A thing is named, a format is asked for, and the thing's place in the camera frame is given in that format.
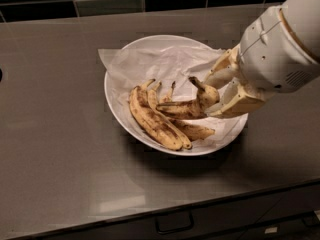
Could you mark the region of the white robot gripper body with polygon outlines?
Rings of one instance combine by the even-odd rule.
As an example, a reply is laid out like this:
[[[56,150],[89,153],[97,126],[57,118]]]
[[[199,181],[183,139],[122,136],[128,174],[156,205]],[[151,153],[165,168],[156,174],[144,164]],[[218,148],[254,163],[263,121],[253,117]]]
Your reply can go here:
[[[255,88],[294,92],[320,76],[319,63],[290,32],[280,6],[268,8],[245,30],[240,71]]]

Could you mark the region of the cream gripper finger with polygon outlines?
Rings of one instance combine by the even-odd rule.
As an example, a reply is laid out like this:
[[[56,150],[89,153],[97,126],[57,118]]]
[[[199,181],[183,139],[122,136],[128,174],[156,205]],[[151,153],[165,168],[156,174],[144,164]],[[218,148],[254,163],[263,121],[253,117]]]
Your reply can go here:
[[[207,115],[219,119],[234,118],[253,112],[266,103],[264,92],[250,84],[231,82],[220,101],[207,109]]]
[[[203,83],[220,89],[233,79],[242,82],[243,75],[240,71],[238,58],[239,48],[240,45],[236,45],[234,48],[226,50],[215,62]]]

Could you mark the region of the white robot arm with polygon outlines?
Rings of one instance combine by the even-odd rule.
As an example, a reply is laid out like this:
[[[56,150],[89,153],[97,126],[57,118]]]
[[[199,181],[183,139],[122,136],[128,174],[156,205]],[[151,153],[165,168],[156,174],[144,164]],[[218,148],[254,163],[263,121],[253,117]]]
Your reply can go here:
[[[205,83],[225,92],[205,113],[237,117],[319,76],[320,0],[286,0],[263,12],[216,61]]]

